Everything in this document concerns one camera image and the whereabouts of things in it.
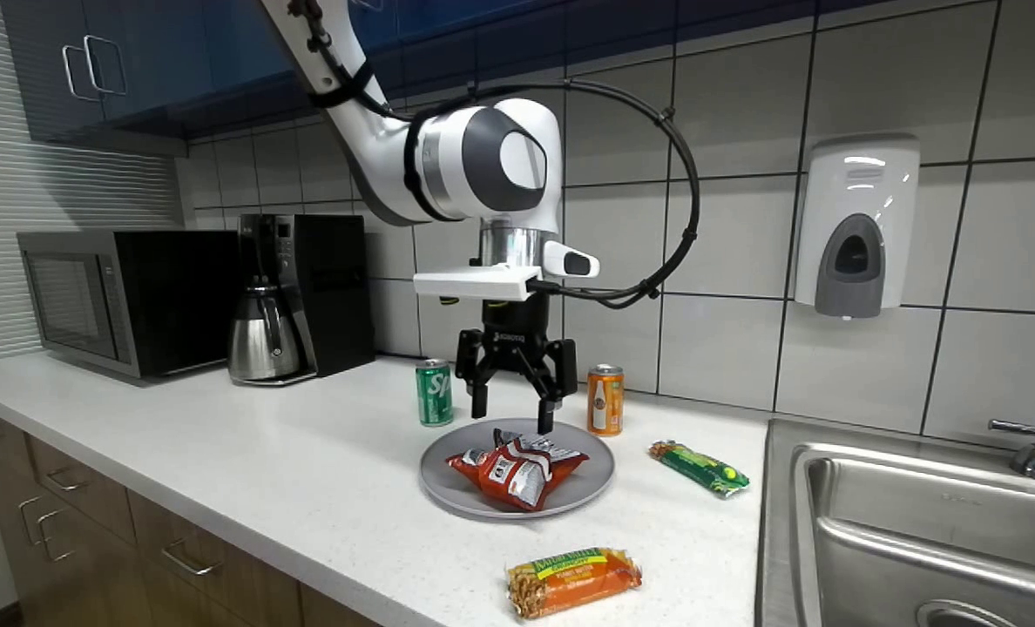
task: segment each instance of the sink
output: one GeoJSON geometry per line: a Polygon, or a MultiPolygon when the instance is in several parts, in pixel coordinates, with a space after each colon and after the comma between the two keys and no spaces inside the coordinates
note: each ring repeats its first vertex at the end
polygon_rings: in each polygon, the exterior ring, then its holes
{"type": "Polygon", "coordinates": [[[759,627],[1035,627],[1035,479],[1011,454],[774,422],[759,627]]]}

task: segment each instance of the microwave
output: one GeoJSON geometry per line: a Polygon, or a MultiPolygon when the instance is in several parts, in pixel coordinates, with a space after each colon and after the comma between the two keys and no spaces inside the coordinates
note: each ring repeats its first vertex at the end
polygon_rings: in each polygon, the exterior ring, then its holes
{"type": "Polygon", "coordinates": [[[151,382],[228,363],[235,231],[17,232],[42,343],[151,382]]]}

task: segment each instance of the kitchen counter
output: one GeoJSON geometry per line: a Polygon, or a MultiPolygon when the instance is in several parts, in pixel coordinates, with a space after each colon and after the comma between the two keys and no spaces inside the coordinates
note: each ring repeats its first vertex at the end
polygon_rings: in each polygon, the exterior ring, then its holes
{"type": "MultiPolygon", "coordinates": [[[[202,374],[132,388],[53,356],[0,357],[0,418],[243,545],[378,623],[516,623],[505,569],[580,545],[620,545],[639,593],[537,619],[749,627],[759,544],[764,413],[627,398],[605,439],[616,476],[591,505],[537,522],[477,522],[429,500],[419,457],[470,425],[422,428],[403,357],[288,389],[202,374]],[[649,457],[680,439],[742,468],[733,500],[649,457]]],[[[530,418],[532,389],[490,382],[490,418],[530,418]]],[[[581,425],[571,398],[558,422],[581,425]]]]}

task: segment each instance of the soda can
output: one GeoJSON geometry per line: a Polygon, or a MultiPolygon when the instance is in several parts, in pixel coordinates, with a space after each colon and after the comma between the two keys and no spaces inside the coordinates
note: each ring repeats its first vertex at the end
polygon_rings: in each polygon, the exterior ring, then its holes
{"type": "Polygon", "coordinates": [[[453,422],[451,363],[422,357],[414,365],[414,398],[419,398],[422,425],[451,425],[453,422]]]}
{"type": "Polygon", "coordinates": [[[625,368],[614,363],[601,363],[585,378],[585,428],[597,434],[625,432],[625,368]]]}

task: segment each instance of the soap dispenser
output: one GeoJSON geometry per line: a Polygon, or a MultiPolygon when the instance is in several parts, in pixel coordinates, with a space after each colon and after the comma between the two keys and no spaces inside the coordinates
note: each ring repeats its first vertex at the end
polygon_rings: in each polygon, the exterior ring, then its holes
{"type": "Polygon", "coordinates": [[[921,147],[910,137],[824,141],[800,202],[795,303],[879,317],[904,298],[921,147]]]}

